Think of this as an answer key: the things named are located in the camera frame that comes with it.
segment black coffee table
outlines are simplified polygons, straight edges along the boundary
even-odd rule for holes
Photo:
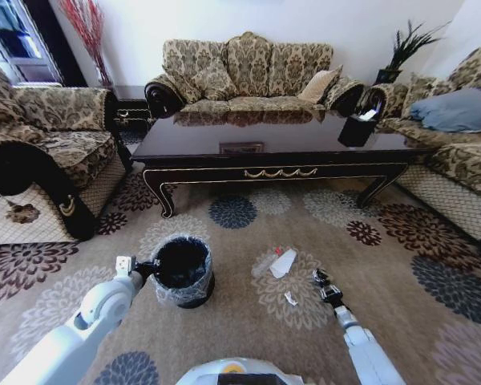
[[[167,184],[375,178],[358,197],[364,207],[437,149],[397,133],[342,132],[345,121],[308,111],[178,112],[155,122],[132,159],[145,164],[144,181],[169,218]]]

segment floor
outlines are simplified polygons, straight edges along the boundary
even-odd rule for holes
[[[210,246],[211,298],[184,310],[147,283],[82,383],[170,385],[196,364],[235,356],[317,385],[357,383],[342,331],[311,282],[321,267],[407,383],[481,384],[481,255],[393,186],[358,209],[368,183],[179,185],[178,214],[164,220],[136,165],[91,240],[0,246],[0,380],[113,276],[117,255],[147,259],[160,240],[184,233]],[[277,248],[298,252],[281,279],[263,269]]]

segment black tissue box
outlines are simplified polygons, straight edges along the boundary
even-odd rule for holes
[[[359,115],[348,116],[338,141],[346,147],[363,147],[374,132],[377,122],[375,119],[361,120]]]

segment black trash can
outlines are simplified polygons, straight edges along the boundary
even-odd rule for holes
[[[160,302],[193,309],[212,295],[212,256],[201,239],[188,235],[166,238],[155,247],[151,260],[159,266],[160,273],[152,282]]]

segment blue pillow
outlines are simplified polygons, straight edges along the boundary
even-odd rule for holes
[[[481,132],[481,90],[464,88],[419,100],[410,115],[422,125],[444,132]]]

